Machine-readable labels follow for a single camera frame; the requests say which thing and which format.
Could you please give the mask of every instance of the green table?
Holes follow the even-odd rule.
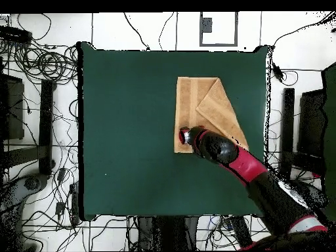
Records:
[[[260,214],[232,174],[195,155],[174,154],[173,133],[177,77],[219,77],[250,151],[262,160],[267,47],[141,52],[82,43],[79,51],[84,214]]]

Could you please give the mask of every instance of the towel fold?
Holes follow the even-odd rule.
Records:
[[[248,150],[234,109],[217,77],[178,77],[175,113],[174,152],[192,153],[179,140],[181,127],[203,125]]]

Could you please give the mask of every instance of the folded towel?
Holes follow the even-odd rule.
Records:
[[[203,125],[248,150],[236,114],[217,77],[178,77],[175,113],[174,152],[192,153],[179,140],[181,127]]]

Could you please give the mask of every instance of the cable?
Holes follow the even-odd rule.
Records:
[[[93,237],[92,238],[92,240],[90,241],[90,237],[91,237],[91,235],[89,235],[89,251],[91,252],[92,250],[93,250],[93,240],[95,239],[95,238],[97,238],[97,237],[99,237],[104,231],[105,231],[105,229],[106,229],[106,227],[108,226],[108,224],[110,223],[110,222],[112,222],[112,221],[126,221],[127,220],[127,218],[126,219],[110,219],[106,224],[105,224],[105,226],[104,226],[104,228],[102,229],[102,231],[98,234],[98,235],[96,235],[95,237]]]
[[[123,13],[123,15],[124,15],[124,17],[126,18],[126,21],[127,21],[127,23],[130,25],[130,27],[131,27],[131,28],[138,34],[138,36],[140,37],[141,43],[146,47],[146,50],[147,50],[147,51],[150,51],[150,47],[149,47],[147,44],[144,43],[144,41],[143,41],[142,38],[141,38],[141,35],[140,35],[139,32],[132,26],[132,24],[130,23],[129,19],[127,18],[125,12]]]
[[[162,27],[162,30],[161,30],[161,33],[160,33],[160,36],[159,36],[159,45],[160,45],[161,50],[163,50],[163,49],[162,49],[162,46],[161,46],[161,43],[160,43],[160,39],[161,39],[162,32],[163,32],[163,30],[165,29],[165,25],[166,25],[167,22],[172,18],[172,16],[174,15],[174,13],[175,13],[175,12],[173,12],[173,13],[171,14],[171,16],[165,21],[165,24],[164,24],[163,27]]]
[[[282,36],[280,36],[279,38],[277,38],[277,40],[274,42],[273,44],[273,47],[275,47],[276,43],[283,37],[287,36],[287,35],[291,35],[292,33],[295,33],[295,32],[298,32],[302,29],[305,29],[305,28],[308,28],[308,27],[311,27],[311,26],[314,26],[314,25],[320,25],[320,24],[325,24],[331,20],[333,20],[335,18],[335,12],[330,12],[329,14],[327,14],[325,17],[323,17],[320,21],[318,22],[315,22],[313,24],[308,24],[308,25],[305,25],[303,27],[300,27],[299,29],[296,29],[295,31],[292,31],[292,32],[289,32],[289,33],[286,33]]]
[[[329,14],[327,14],[325,17],[323,17],[320,21],[318,22],[315,22],[313,24],[308,24],[308,25],[305,25],[303,27],[300,27],[299,29],[296,29],[295,31],[292,31],[292,32],[289,32],[289,33],[286,33],[286,34],[283,34],[282,36],[280,36],[279,38],[277,38],[277,40],[274,42],[274,44],[271,46],[271,49],[275,49],[276,47],[276,43],[283,37],[287,36],[287,35],[291,35],[297,31],[300,31],[302,29],[305,29],[305,28],[308,28],[308,27],[311,27],[311,26],[315,26],[315,25],[320,25],[320,24],[325,24],[329,21],[332,21],[333,19],[335,19],[335,16],[336,16],[336,12],[330,12]],[[290,71],[286,71],[286,72],[294,72],[296,73],[297,75],[297,80],[292,83],[292,84],[285,84],[283,81],[287,79],[287,75],[285,74],[286,72],[282,72],[281,69],[273,62],[273,53],[271,54],[270,56],[270,64],[272,65],[272,70],[274,72],[274,76],[273,77],[276,77],[282,84],[284,84],[285,86],[293,86],[294,84],[296,84],[296,82],[299,80],[299,74],[293,70],[290,70]]]
[[[17,20],[17,22],[18,22],[18,25],[19,25],[23,30],[25,30],[25,29],[22,27],[22,25],[21,25],[21,23],[20,23],[20,21],[19,21],[20,15],[21,15],[21,14],[18,14],[18,18],[17,18],[16,20]],[[48,20],[49,20],[49,27],[48,27],[47,32],[46,32],[42,37],[40,37],[39,39],[33,39],[34,41],[39,41],[39,40],[43,39],[43,38],[49,33],[50,28],[51,28],[51,19],[50,19],[48,16],[46,16],[45,14],[42,14],[42,15],[43,15],[45,18],[48,18]]]
[[[37,240],[37,239],[33,239],[33,238],[29,238],[29,237],[25,236],[24,234],[22,234],[22,235],[23,235],[23,237],[26,238],[27,240],[32,240],[32,241],[35,241],[35,242],[39,242],[39,243],[42,245],[42,246],[41,246],[41,249],[39,250],[39,252],[42,252],[42,249],[43,249],[43,247],[44,247],[42,241]]]

